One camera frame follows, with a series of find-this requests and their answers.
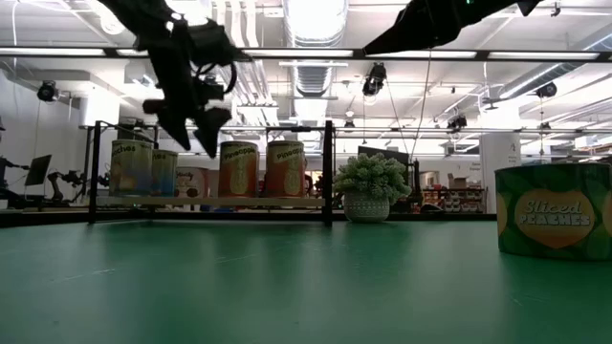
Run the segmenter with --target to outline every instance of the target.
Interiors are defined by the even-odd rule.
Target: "wooden shelf board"
[[[322,199],[98,197],[98,205],[324,206]]]

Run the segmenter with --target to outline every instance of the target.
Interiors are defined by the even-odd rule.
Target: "yellow can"
[[[114,140],[111,153],[111,196],[151,193],[153,145],[139,140]]]

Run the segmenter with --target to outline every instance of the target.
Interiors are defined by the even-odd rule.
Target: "ceiling pipe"
[[[216,5],[217,9],[217,24],[219,24],[220,26],[224,26],[226,24],[226,1],[214,0],[214,4]],[[223,82],[226,85],[229,85],[231,81],[231,71],[222,67],[216,67],[215,70],[217,74],[219,74],[219,76],[223,79]],[[249,103],[249,99],[247,98],[247,91],[245,90],[244,85],[240,83],[240,81],[236,82],[232,93],[237,99],[240,100],[241,105]]]
[[[242,26],[241,15],[242,13],[240,8],[240,1],[238,0],[230,0],[229,5],[231,6],[231,39],[233,40],[233,44],[238,48],[244,48],[245,42],[242,39]],[[253,95],[253,90],[251,85],[246,77],[246,66],[242,63],[236,63],[236,73],[237,79],[242,84],[242,91],[246,93],[247,99],[249,100],[249,104],[256,104],[255,96]]]
[[[95,33],[98,37],[100,37],[103,41],[108,43],[112,47],[117,47],[118,44],[111,39],[106,33],[104,33],[101,29],[98,29],[94,24],[92,24],[89,20],[85,19],[80,13],[76,12],[70,5],[66,4],[63,0],[56,0],[56,3],[59,4],[64,10],[71,13],[78,21],[83,23],[89,30]]]
[[[609,52],[612,51],[612,32],[610,28],[607,28],[605,36],[599,39],[591,40],[591,43],[579,47],[583,51],[598,51],[598,52]],[[537,68],[530,73],[527,73],[516,80],[506,84],[498,91],[498,98],[500,99],[512,99],[522,95],[525,95],[531,91],[534,91],[553,80],[574,72],[576,69],[584,66],[585,63],[577,62],[565,62],[558,63],[553,66],[545,64],[540,68]]]
[[[348,0],[283,0],[285,35],[291,48],[336,48],[344,36]],[[294,92],[301,97],[329,94],[333,67],[293,67]],[[328,100],[295,99],[295,114],[322,124]],[[317,133],[298,134],[298,139]]]
[[[257,12],[255,9],[256,0],[246,1],[247,10],[247,41],[251,48],[259,48],[259,42],[257,41]],[[255,84],[257,93],[259,94],[259,101],[261,103],[273,104],[272,93],[270,92],[270,86],[268,85],[268,78],[266,77],[266,71],[264,70],[264,64],[261,60],[255,60],[251,64],[251,80]]]

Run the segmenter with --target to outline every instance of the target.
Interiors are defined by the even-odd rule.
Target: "light fixture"
[[[334,49],[245,49],[245,54],[257,57],[352,57],[352,50]]]
[[[348,67],[346,62],[334,61],[280,61],[280,67]]]
[[[363,96],[363,104],[372,106],[376,104],[376,96]]]
[[[146,51],[138,52],[134,49],[117,49],[117,54],[126,57],[148,57],[148,53]]]
[[[557,60],[583,60],[596,59],[599,53],[564,53],[564,52],[492,52],[491,59],[557,59]]]
[[[45,56],[105,56],[100,48],[0,48],[0,55],[10,56],[45,55]]]
[[[461,59],[472,59],[476,57],[476,52],[449,52],[449,51],[407,51],[390,54],[372,54],[371,57],[377,57],[380,59],[393,58],[393,57],[404,57],[404,58],[461,58]]]

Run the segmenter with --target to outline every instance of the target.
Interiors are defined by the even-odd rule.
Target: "orange can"
[[[304,195],[304,143],[273,141],[266,156],[266,197],[299,198]]]
[[[256,144],[242,141],[221,143],[219,197],[256,197],[258,172]]]

